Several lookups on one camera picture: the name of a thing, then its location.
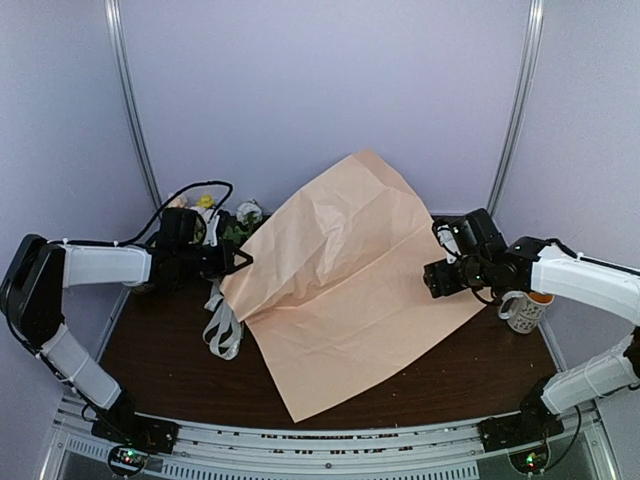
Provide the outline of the white rose stem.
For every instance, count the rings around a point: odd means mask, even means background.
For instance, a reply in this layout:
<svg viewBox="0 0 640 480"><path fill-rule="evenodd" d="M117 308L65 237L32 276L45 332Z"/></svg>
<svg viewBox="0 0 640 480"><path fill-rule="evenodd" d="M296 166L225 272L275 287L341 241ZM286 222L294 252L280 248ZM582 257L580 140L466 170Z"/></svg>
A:
<svg viewBox="0 0 640 480"><path fill-rule="evenodd" d="M236 220L240 227L249 233L252 233L263 219L263 210L255 199L242 202L237 207Z"/></svg>

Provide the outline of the yellow flower stem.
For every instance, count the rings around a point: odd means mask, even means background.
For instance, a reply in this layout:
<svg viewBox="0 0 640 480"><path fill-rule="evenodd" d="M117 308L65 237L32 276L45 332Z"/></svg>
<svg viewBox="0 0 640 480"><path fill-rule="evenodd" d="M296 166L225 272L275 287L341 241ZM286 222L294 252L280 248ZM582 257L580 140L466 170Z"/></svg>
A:
<svg viewBox="0 0 640 480"><path fill-rule="evenodd" d="M211 194L201 195L196 202L196 206L203 210L213 209L215 205L216 201Z"/></svg>

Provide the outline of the peach flower stem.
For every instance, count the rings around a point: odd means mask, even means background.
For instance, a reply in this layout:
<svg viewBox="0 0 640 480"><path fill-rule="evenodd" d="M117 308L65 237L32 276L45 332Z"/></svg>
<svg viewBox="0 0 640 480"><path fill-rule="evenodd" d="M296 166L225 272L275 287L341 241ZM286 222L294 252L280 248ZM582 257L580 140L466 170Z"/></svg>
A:
<svg viewBox="0 0 640 480"><path fill-rule="evenodd" d="M176 195L174 198L171 198L166 205L167 208L188 208L189 201L184 193Z"/></svg>

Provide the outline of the pink wrapping paper sheet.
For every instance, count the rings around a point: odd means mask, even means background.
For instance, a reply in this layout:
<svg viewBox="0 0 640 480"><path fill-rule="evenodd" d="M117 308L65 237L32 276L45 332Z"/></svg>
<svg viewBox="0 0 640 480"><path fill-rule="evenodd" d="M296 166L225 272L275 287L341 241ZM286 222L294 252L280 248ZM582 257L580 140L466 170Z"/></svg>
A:
<svg viewBox="0 0 640 480"><path fill-rule="evenodd" d="M370 150L292 195L245 243L253 263L222 291L256 339L296 422L397 374L479 312L435 299L425 265L445 253L407 181Z"/></svg>

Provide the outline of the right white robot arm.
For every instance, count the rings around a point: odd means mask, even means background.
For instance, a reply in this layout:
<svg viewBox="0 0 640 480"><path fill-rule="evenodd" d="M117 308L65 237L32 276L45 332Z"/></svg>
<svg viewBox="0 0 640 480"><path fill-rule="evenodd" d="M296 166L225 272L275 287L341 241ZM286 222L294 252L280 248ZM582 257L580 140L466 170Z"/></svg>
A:
<svg viewBox="0 0 640 480"><path fill-rule="evenodd" d="M425 265L433 298L490 291L489 304L531 292L579 302L639 324L638 271L576 253L556 238L524 236L507 244L486 209L437 219L443 260ZM513 419L519 440L535 440L551 418L579 404L639 386L639 333L581 365L542 381Z"/></svg>

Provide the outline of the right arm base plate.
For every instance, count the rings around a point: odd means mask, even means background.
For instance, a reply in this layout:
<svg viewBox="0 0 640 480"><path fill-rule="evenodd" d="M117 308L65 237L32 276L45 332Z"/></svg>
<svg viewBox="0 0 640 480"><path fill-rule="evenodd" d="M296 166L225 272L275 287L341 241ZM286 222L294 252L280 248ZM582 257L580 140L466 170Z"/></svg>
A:
<svg viewBox="0 0 640 480"><path fill-rule="evenodd" d="M564 432L561 420L540 424L523 413L489 417L478 424L486 453L506 450L511 466L521 474L541 474L550 465L549 440Z"/></svg>

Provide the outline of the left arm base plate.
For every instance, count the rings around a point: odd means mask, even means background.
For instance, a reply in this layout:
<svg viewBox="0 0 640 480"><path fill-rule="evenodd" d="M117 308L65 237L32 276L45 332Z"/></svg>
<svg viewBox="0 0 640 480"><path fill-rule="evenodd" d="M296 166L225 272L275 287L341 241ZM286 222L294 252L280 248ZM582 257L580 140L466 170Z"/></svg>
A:
<svg viewBox="0 0 640 480"><path fill-rule="evenodd" d="M91 434L114 443L106 463L113 474L131 478L143 472L154 455L171 454L177 441L179 426L175 422L137 416L130 434L117 431L104 420L96 420Z"/></svg>

